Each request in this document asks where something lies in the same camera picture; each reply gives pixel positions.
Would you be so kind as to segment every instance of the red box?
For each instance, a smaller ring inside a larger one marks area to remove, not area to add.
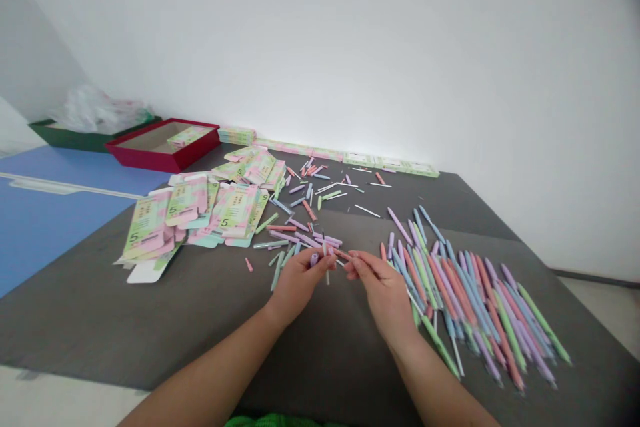
[[[210,127],[207,135],[171,151],[167,140],[192,125]],[[125,167],[181,173],[220,145],[220,125],[171,118],[107,142],[105,147]]]

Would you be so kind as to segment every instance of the packaging box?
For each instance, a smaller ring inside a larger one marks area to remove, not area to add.
[[[211,131],[184,148],[173,151],[167,140],[189,127]],[[181,173],[220,145],[218,125],[171,118],[150,125],[106,144],[107,150],[125,167]]]
[[[154,117],[148,122],[141,123],[140,125],[136,125],[135,127],[113,133],[111,135],[105,135],[104,133],[79,133],[66,130],[58,127],[55,120],[51,119],[30,123],[29,127],[37,133],[42,140],[51,145],[51,147],[109,153],[109,150],[105,147],[107,142],[160,121],[162,121],[160,117]]]

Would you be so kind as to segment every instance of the person's left hand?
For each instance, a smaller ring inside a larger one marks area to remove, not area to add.
[[[318,253],[320,260],[310,267],[311,256]],[[327,270],[335,270],[335,255],[322,256],[321,248],[305,249],[289,259],[282,268],[273,295],[265,309],[282,328],[288,326],[311,299],[313,289]]]

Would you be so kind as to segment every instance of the plastic bag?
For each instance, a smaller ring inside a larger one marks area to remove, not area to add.
[[[107,135],[153,119],[145,103],[114,100],[92,85],[70,89],[64,106],[49,116],[67,130]]]

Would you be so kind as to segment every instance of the hand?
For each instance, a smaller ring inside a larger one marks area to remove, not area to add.
[[[314,253],[318,253],[321,259],[310,267]],[[284,328],[293,322],[309,303],[315,285],[325,276],[325,272],[335,270],[336,256],[322,255],[321,248],[305,249],[291,257],[283,267],[275,291],[265,306],[270,318],[278,326]]]
[[[403,276],[369,252],[349,250],[349,254],[353,258],[345,265],[347,279],[362,279],[380,334],[390,348],[398,348],[417,333]]]

